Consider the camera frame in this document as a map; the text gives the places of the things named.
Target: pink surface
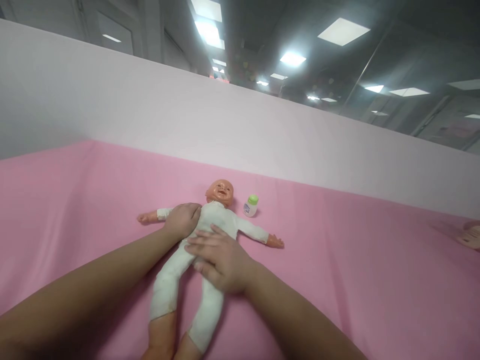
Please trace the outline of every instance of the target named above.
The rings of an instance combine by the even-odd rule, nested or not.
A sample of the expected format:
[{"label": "pink surface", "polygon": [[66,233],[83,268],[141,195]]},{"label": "pink surface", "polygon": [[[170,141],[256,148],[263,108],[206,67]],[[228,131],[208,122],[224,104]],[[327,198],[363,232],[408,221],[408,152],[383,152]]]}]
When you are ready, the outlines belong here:
[{"label": "pink surface", "polygon": [[[249,194],[258,194],[252,222],[286,247],[239,236],[241,245],[369,359],[480,358],[480,254],[442,230],[465,219],[94,141],[0,161],[0,313],[160,226],[141,226],[138,213],[203,204],[218,178],[234,184],[237,214]],[[185,274],[181,332],[197,310],[200,280],[194,271]],[[151,287],[152,276],[118,317],[100,359],[142,354]],[[250,305],[229,297],[205,358],[281,357]]]}]

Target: green bottle cap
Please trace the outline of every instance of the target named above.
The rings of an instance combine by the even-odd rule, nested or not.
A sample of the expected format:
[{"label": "green bottle cap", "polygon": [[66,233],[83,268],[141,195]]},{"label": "green bottle cap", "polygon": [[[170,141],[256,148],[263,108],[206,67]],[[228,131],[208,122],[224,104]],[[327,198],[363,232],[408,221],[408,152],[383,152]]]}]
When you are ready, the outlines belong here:
[{"label": "green bottle cap", "polygon": [[248,197],[248,203],[250,205],[257,205],[258,202],[259,202],[259,197],[257,195],[250,195]]}]

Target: white onesie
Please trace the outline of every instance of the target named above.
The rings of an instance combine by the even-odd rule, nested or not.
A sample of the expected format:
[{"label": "white onesie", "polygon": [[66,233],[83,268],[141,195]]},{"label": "white onesie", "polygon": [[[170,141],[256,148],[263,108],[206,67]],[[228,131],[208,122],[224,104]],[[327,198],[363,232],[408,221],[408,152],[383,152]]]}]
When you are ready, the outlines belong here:
[{"label": "white onesie", "polygon": [[[171,208],[156,211],[159,220],[164,220],[172,211]],[[190,237],[196,237],[196,230],[212,232],[211,224],[217,225],[233,239],[237,238],[240,230],[248,237],[266,244],[269,233],[248,220],[235,215],[231,210],[225,209],[217,201],[209,202],[201,207],[200,218],[195,230]],[[195,260],[195,256],[185,251],[187,239],[183,239],[178,250],[168,259],[156,276],[153,285],[153,298],[150,306],[150,320],[159,318],[177,309],[177,295],[179,281],[182,274]],[[195,318],[192,321],[188,334],[202,352],[207,350],[214,333],[217,322],[222,312],[224,295],[217,290],[207,279],[202,279],[201,302]]]}]

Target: baby lotion bottle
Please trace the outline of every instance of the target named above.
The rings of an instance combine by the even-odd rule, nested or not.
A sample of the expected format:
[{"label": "baby lotion bottle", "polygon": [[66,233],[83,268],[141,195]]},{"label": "baby lotion bottle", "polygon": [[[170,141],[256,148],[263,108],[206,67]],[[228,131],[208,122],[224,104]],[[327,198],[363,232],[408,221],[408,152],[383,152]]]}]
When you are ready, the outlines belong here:
[{"label": "baby lotion bottle", "polygon": [[251,218],[257,212],[257,204],[259,197],[257,195],[250,195],[245,204],[243,204],[243,213]]}]

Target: doll head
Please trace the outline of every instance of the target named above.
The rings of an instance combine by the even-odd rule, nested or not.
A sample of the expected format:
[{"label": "doll head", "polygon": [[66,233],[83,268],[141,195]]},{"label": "doll head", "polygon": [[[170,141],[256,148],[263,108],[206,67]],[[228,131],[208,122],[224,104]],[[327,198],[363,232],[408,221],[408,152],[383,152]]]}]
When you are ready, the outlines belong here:
[{"label": "doll head", "polygon": [[206,202],[217,201],[225,208],[232,205],[234,201],[234,187],[228,180],[220,179],[214,181],[205,193]]}]

